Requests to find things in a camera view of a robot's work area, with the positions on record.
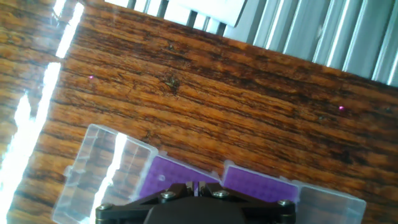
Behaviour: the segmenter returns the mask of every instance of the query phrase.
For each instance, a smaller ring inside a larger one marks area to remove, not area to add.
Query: black metal bracket
[[[161,212],[158,212],[159,209],[154,210],[155,207],[159,208],[159,206],[163,206],[162,209],[165,209],[168,208],[168,206],[177,206],[176,203],[171,203],[177,200],[183,202],[181,205],[178,204],[178,206],[189,207],[193,206],[195,202],[198,202],[199,199],[196,200],[196,198],[200,197],[209,198],[212,204],[217,203],[217,201],[222,201],[218,203],[220,206],[228,205],[228,208],[230,206],[237,208],[241,211],[243,220],[245,220],[242,223],[295,223],[295,204],[291,201],[281,200],[268,203],[235,190],[224,188],[219,183],[207,184],[205,182],[198,183],[198,197],[195,197],[195,189],[193,186],[193,182],[172,184],[167,190],[156,192],[127,205],[101,205],[96,209],[96,223],[147,223],[147,217],[151,216],[151,214],[154,215],[153,211],[157,212],[157,216],[162,215]],[[220,210],[218,213],[222,215],[223,212],[225,212],[224,210]],[[179,223],[178,216],[179,214],[175,215],[176,223]],[[214,215],[209,215],[208,223],[211,223],[212,217],[214,217]]]

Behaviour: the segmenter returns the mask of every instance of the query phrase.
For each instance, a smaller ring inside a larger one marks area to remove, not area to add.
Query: clear plastic box
[[[146,143],[97,124],[89,125],[75,163],[64,175],[52,217],[59,224],[95,223],[95,209],[102,203],[125,205],[174,182],[220,182],[215,172],[159,154]],[[297,224],[360,224],[366,208],[364,200],[349,194],[278,179],[232,161],[224,164],[221,184],[268,202],[296,202]]]
[[[224,164],[222,184],[265,201],[267,198],[271,201],[295,201],[296,224],[360,224],[366,208],[364,200],[352,195],[297,180],[289,181],[284,177],[278,179],[236,166],[231,161]],[[294,188],[289,187],[291,185],[296,186],[297,194]]]
[[[89,125],[53,213],[57,223],[95,223],[102,203],[135,201],[158,150],[106,126]]]

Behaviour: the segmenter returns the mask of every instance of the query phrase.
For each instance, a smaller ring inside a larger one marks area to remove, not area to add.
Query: screw
[[[229,195],[229,192],[226,190],[219,190],[219,191],[213,193],[213,196],[218,197],[218,198],[225,198],[228,195]]]
[[[112,206],[113,206],[113,204],[111,204],[111,203],[104,203],[104,204],[98,206],[98,209],[99,210],[107,210],[107,209],[111,208]]]
[[[281,206],[288,206],[290,204],[293,204],[293,202],[291,200],[285,199],[285,200],[279,200],[278,204],[281,205]]]
[[[174,192],[164,192],[160,194],[163,198],[174,198],[175,197],[175,193]]]

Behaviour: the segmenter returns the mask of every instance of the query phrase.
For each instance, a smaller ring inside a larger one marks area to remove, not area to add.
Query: small debris
[[[177,94],[177,90],[180,87],[180,81],[174,77],[170,77],[169,80],[164,82],[167,86],[170,87],[171,91],[174,95]]]

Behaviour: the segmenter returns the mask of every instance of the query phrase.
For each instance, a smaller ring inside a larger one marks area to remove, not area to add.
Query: wood grain
[[[2,154],[19,100],[27,94],[36,117],[44,72],[62,64],[10,222],[51,223],[91,123],[219,174],[230,159],[346,192],[367,201],[363,223],[398,222],[398,89],[102,1],[81,2],[60,59],[76,1],[58,22],[54,3],[0,1]]]

